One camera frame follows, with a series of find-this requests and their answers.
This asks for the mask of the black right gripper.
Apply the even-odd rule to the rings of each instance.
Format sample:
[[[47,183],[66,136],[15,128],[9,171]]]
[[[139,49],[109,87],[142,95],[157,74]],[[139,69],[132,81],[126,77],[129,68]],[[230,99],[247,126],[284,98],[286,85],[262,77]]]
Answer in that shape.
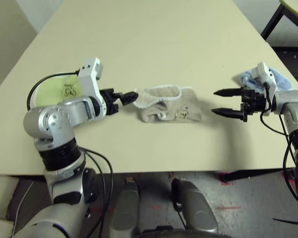
[[[247,122],[248,115],[262,112],[266,107],[266,98],[264,93],[258,93],[254,90],[244,88],[221,89],[214,92],[214,95],[221,97],[241,96],[241,111],[229,108],[216,108],[212,112],[226,118],[239,119]]]

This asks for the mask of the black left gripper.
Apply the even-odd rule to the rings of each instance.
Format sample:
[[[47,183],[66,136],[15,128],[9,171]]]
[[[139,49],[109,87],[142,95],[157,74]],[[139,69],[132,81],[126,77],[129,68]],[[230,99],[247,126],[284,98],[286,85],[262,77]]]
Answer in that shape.
[[[115,104],[117,99],[120,99],[123,106],[133,103],[138,98],[138,93],[135,91],[127,92],[127,93],[116,93],[113,88],[110,89],[102,89],[100,90],[100,94],[105,101],[106,104],[106,115],[110,116],[119,111],[118,104]]]

